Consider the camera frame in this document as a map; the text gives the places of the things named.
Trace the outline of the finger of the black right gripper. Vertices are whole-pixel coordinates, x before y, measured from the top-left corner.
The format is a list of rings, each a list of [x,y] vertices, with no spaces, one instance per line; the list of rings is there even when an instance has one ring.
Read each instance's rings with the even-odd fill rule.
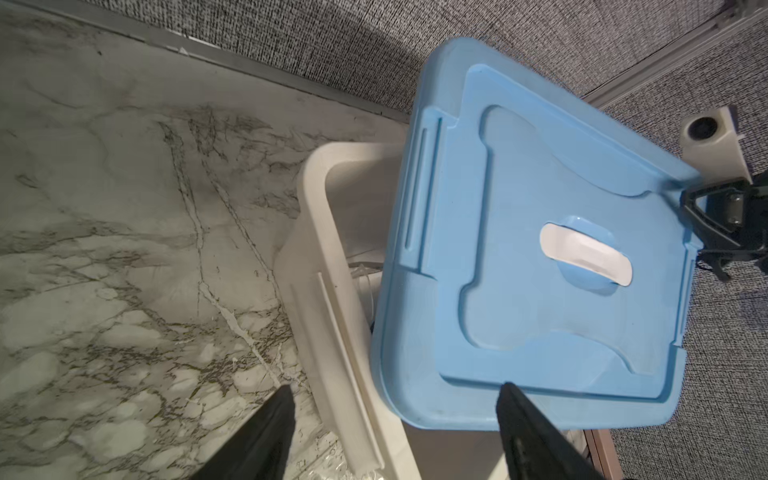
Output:
[[[749,213],[756,187],[748,180],[729,180],[683,191],[682,212],[703,242],[697,260],[721,282],[731,276],[725,266],[756,259],[756,228]]]

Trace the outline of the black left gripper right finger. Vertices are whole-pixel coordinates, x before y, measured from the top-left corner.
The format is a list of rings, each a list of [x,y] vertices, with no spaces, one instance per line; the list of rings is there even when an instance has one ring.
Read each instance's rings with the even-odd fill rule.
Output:
[[[510,479],[603,479],[514,383],[501,386],[496,414]]]

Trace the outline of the white plastic storage bin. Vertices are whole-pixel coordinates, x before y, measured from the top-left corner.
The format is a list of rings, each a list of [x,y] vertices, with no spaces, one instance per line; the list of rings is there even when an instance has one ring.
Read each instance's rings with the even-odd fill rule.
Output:
[[[300,213],[274,274],[302,367],[324,425],[350,469],[387,479],[504,479],[496,432],[421,430],[380,398],[371,374],[374,287],[352,276],[380,264],[403,148],[333,142],[316,149],[297,178]]]

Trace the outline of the blue plastic bin lid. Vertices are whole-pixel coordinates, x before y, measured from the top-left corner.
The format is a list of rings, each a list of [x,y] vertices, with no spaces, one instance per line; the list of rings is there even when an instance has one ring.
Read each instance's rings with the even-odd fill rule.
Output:
[[[659,425],[681,396],[698,172],[471,38],[420,76],[374,320],[388,408],[494,431],[513,383],[561,430]]]

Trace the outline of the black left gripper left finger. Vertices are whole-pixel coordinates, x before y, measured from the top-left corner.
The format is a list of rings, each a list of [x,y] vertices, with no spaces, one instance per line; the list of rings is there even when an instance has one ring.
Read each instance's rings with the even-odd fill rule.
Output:
[[[293,394],[282,385],[191,479],[281,480],[295,429]]]

